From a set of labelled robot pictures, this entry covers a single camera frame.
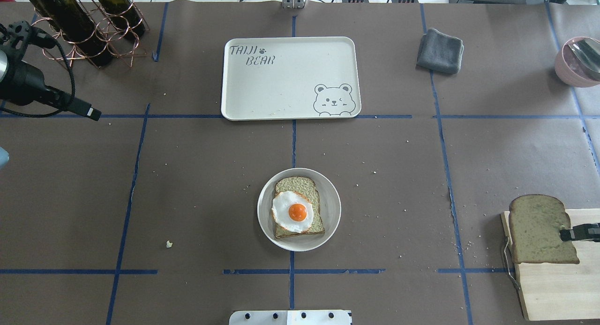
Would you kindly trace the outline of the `grey folded cloth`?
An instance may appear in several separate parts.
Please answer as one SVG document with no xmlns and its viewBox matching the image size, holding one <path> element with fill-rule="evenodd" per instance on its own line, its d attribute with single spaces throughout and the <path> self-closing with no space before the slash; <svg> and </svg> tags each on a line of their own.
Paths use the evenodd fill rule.
<svg viewBox="0 0 600 325">
<path fill-rule="evenodd" d="M 463 40 L 428 28 L 422 35 L 416 65 L 432 71 L 455 75 L 462 66 Z"/>
</svg>

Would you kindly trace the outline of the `dark wine bottle left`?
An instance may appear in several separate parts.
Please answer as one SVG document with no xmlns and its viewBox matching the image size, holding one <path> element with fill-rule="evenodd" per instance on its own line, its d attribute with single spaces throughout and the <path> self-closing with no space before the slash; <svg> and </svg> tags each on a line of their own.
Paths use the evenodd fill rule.
<svg viewBox="0 0 600 325">
<path fill-rule="evenodd" d="M 107 43 L 77 0 L 29 0 L 41 17 L 49 18 L 49 23 L 61 31 L 63 39 L 74 43 L 79 53 L 87 57 L 97 67 L 110 64 L 113 56 Z"/>
</svg>

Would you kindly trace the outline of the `cream bear tray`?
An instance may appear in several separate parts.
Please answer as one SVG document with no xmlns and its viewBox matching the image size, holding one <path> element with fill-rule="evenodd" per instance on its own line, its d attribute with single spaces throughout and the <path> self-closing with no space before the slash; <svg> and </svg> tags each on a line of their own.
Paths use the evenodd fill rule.
<svg viewBox="0 0 600 325">
<path fill-rule="evenodd" d="M 345 119 L 361 107 L 350 38 L 235 38 L 225 45 L 221 113 L 228 120 Z"/>
</svg>

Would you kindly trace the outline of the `metal scoop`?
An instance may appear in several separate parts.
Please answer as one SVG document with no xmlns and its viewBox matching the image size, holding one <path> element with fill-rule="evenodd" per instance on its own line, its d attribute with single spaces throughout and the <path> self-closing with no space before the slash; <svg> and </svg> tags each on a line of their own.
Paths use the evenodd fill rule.
<svg viewBox="0 0 600 325">
<path fill-rule="evenodd" d="M 568 43 L 576 57 L 579 70 L 594 81 L 600 81 L 600 53 L 599 42 L 593 38 L 583 38 Z"/>
</svg>

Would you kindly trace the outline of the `dark wine bottle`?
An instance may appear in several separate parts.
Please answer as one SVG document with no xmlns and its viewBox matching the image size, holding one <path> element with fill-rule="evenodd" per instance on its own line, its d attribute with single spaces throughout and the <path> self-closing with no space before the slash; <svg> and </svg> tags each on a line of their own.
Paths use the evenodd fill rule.
<svg viewBox="0 0 600 325">
<path fill-rule="evenodd" d="M 29 0 L 41 17 L 49 18 L 49 23 L 61 31 L 63 39 L 74 43 L 79 53 L 87 57 L 97 67 L 110 64 L 113 56 L 107 43 L 77 0 Z"/>
<path fill-rule="evenodd" d="M 131 0 L 98 0 L 105 10 L 111 15 L 113 25 L 125 32 L 129 41 L 135 41 L 143 37 L 146 30 L 141 15 Z"/>
</svg>

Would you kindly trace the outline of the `fried egg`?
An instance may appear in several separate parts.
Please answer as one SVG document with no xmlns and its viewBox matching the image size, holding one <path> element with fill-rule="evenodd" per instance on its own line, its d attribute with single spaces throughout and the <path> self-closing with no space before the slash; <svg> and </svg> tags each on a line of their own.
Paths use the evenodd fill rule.
<svg viewBox="0 0 600 325">
<path fill-rule="evenodd" d="M 271 215 L 276 224 L 292 233 L 308 231 L 315 218 L 313 204 L 294 191 L 280 192 L 272 199 Z"/>
</svg>

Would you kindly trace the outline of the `dark wine bottle right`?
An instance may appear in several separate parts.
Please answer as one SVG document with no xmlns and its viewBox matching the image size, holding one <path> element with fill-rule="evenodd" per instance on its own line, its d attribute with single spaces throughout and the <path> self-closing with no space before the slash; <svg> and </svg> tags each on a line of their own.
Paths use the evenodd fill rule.
<svg viewBox="0 0 600 325">
<path fill-rule="evenodd" d="M 146 30 L 141 15 L 131 0 L 98 0 L 105 10 L 111 15 L 113 25 L 125 32 L 129 41 L 135 41 L 143 37 Z"/>
</svg>

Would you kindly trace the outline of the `wooden cutting board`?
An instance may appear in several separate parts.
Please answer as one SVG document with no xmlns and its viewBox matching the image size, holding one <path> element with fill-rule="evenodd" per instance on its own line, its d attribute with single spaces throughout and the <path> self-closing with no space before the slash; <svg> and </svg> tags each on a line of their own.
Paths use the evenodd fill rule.
<svg viewBox="0 0 600 325">
<path fill-rule="evenodd" d="M 600 251 L 598 242 L 574 242 L 579 264 L 515 265 L 510 258 L 509 212 L 501 213 L 504 240 L 503 265 L 517 289 L 523 316 L 528 321 L 599 319 Z"/>
</svg>

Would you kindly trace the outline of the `white round plate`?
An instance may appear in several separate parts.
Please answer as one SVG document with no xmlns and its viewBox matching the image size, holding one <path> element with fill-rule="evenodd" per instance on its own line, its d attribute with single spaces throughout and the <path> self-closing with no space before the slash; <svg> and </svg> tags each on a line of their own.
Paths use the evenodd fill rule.
<svg viewBox="0 0 600 325">
<path fill-rule="evenodd" d="M 320 247 L 333 236 L 341 210 L 338 190 L 328 178 L 311 169 L 292 168 L 264 185 L 257 218 L 273 244 L 302 252 Z"/>
</svg>

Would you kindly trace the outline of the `pink bowl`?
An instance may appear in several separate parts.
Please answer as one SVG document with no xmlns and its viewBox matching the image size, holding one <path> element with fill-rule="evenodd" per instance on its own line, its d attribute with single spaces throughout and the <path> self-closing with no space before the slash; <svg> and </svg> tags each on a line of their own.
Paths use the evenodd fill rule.
<svg viewBox="0 0 600 325">
<path fill-rule="evenodd" d="M 581 62 L 571 49 L 572 44 L 580 46 L 586 40 L 592 40 L 594 42 L 592 47 L 594 47 L 597 52 L 599 51 L 598 39 L 590 37 L 574 37 L 561 46 L 555 57 L 555 73 L 557 77 L 567 85 L 577 88 L 589 88 L 599 85 L 599 77 L 593 77 L 592 72 L 586 68 L 583 62 Z"/>
</svg>

